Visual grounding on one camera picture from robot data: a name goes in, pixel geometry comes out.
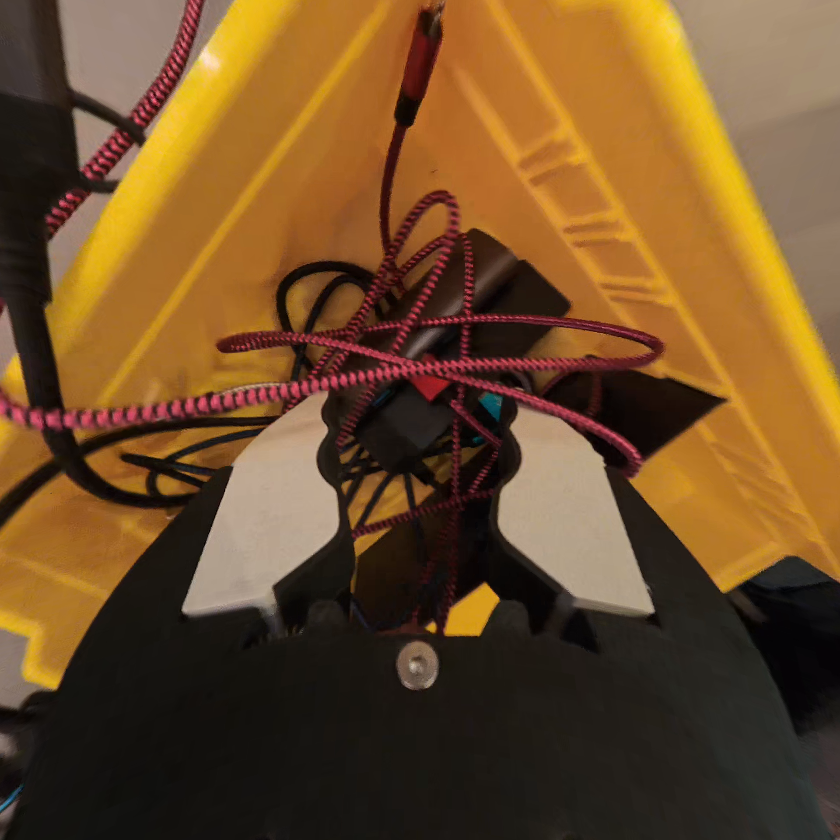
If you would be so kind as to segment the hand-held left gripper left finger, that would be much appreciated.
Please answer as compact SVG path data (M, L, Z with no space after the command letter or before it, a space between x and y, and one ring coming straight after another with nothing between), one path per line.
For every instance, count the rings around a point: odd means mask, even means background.
M342 493L339 416L316 394L236 458L182 605L190 617L254 607L302 621L350 587L355 555Z

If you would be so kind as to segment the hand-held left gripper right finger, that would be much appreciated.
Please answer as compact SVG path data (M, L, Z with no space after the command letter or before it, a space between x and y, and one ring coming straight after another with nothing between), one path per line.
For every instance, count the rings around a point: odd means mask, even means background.
M533 410L518 410L509 429L512 474L495 515L503 543L576 606L653 615L603 457L571 425Z

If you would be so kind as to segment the black usb hub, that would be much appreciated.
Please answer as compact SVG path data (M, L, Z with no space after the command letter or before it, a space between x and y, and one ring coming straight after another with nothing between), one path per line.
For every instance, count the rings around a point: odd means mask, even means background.
M389 473L409 471L451 428L454 412L431 402L415 385L394 385L369 406L356 425L356 440Z

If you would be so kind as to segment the grey usb hub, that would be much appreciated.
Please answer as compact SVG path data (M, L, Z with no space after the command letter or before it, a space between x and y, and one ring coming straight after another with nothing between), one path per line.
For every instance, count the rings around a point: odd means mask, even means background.
M466 235L475 269L473 310L477 314L563 318L571 302L528 261L519 259L501 242L470 229ZM465 258L461 245L439 278L422 319L453 317L463 306ZM481 323L470 328L469 353L478 358L520 358L550 330L532 323ZM459 327L432 327L410 332L397 351L409 360L427 354L451 359L459 348Z

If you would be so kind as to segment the yellow plastic bin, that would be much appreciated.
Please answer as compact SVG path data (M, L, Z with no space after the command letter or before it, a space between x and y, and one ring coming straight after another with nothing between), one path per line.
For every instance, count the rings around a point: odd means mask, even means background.
M281 271L373 270L421 2L234 2L47 311L68 407L278 381ZM393 224L446 190L574 317L665 343L723 398L634 485L722 590L785 555L838 577L838 383L665 2L447 2Z

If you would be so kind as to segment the black bin divider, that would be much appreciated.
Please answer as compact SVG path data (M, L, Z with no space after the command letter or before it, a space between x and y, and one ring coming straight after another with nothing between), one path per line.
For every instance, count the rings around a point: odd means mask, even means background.
M677 380L641 371L568 374L546 388L543 396L592 416L625 437L644 459L724 402ZM465 512L458 599L487 581L489 509L490 500L476 500ZM381 539L362 552L353 598L369 627L387 629L404 623L417 603L424 620L435 616L447 579L445 560L440 560L431 582L422 584L421 577L426 562L438 555L438 531L446 519L447 512L438 511L397 524L390 532L381 532Z

